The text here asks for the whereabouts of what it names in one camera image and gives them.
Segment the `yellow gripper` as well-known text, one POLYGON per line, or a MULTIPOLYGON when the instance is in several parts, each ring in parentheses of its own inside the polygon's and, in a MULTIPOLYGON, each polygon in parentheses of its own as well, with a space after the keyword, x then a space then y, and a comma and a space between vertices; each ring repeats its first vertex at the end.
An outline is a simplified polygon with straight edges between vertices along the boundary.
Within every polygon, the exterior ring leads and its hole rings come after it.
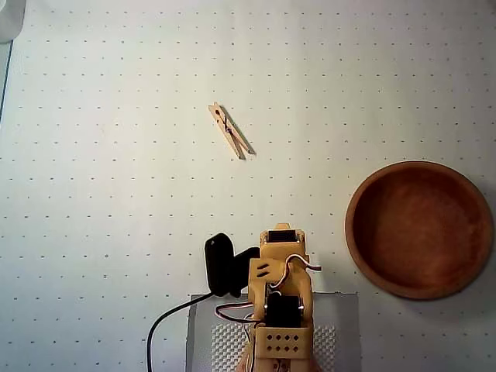
POLYGON ((260 234, 260 257, 250 260, 249 290, 309 290, 305 233, 280 223, 260 234))

